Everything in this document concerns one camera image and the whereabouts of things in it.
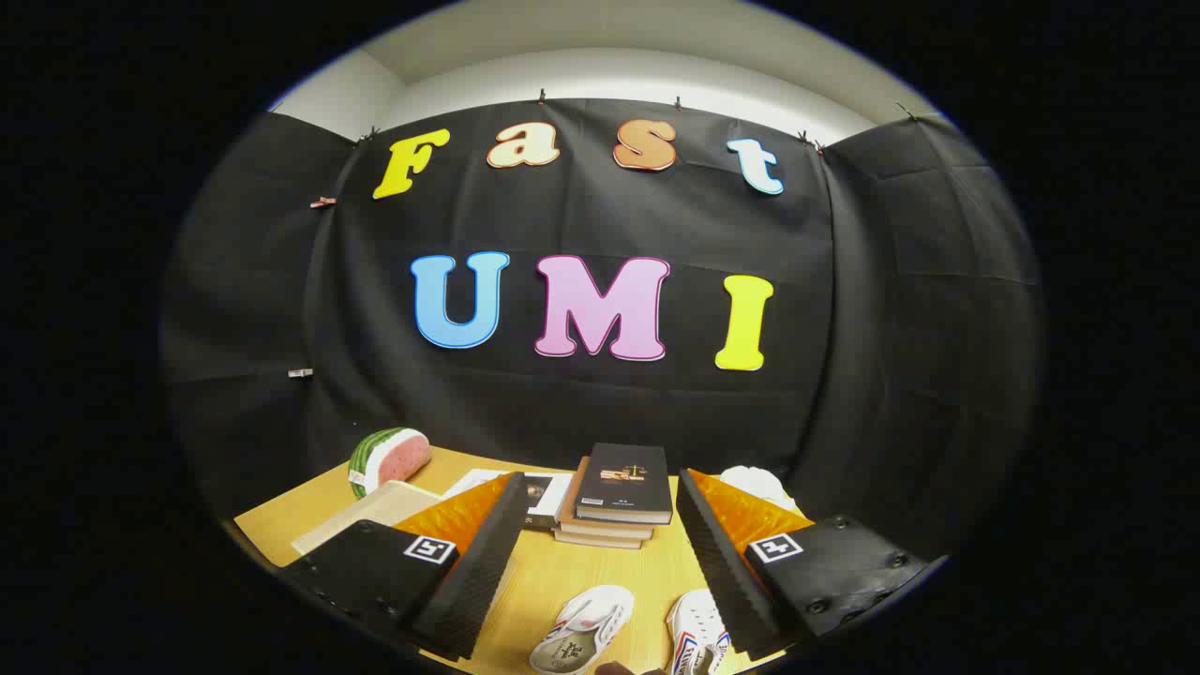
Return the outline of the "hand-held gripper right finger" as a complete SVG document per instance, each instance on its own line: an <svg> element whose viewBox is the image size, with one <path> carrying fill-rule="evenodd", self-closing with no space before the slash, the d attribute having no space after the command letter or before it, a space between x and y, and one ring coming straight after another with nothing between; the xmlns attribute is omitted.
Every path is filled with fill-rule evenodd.
<svg viewBox="0 0 1200 675"><path fill-rule="evenodd" d="M680 471L674 508L733 649L750 657L842 641L948 561L858 518L806 520L691 468Z"/></svg>

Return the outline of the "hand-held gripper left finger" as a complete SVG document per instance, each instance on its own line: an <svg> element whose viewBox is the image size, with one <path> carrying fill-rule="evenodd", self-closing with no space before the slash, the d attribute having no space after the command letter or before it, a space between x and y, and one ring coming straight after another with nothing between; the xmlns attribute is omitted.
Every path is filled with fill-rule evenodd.
<svg viewBox="0 0 1200 675"><path fill-rule="evenodd" d="M398 524L359 518L280 577L394 649L469 658L526 512L526 474L506 472Z"/></svg>

